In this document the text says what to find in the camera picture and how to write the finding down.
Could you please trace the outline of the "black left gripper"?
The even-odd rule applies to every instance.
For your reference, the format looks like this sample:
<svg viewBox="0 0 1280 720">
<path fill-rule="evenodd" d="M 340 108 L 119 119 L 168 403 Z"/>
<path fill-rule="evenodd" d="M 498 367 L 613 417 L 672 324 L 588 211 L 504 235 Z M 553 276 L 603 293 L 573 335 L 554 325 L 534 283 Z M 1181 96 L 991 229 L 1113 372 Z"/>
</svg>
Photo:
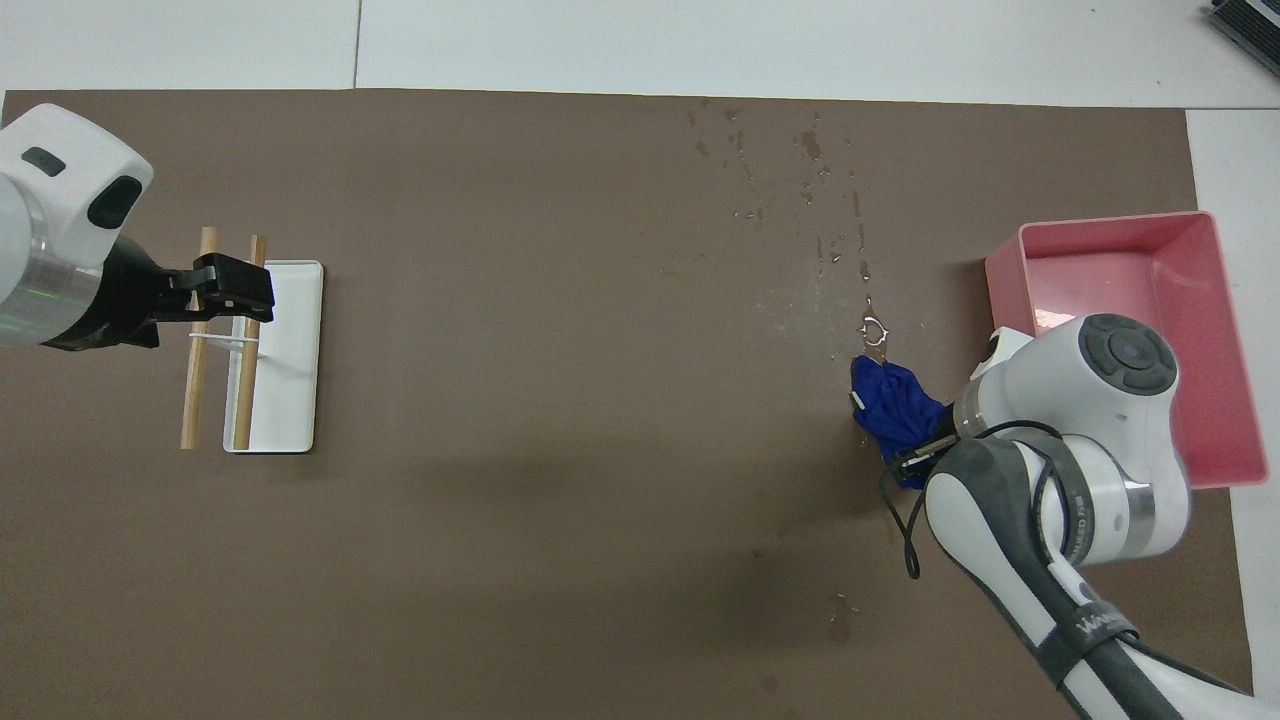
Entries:
<svg viewBox="0 0 1280 720">
<path fill-rule="evenodd" d="M 157 265 L 133 240 L 118 237 L 104 261 L 99 290 L 88 309 L 45 345 L 63 351 L 118 345 L 159 347 L 157 324 L 174 316 L 183 320 L 191 305 L 191 291 L 175 286 L 182 274 Z M 195 260 L 189 281 L 198 306 L 197 320 L 218 316 L 274 320 L 275 295 L 265 266 L 207 252 Z"/>
</svg>

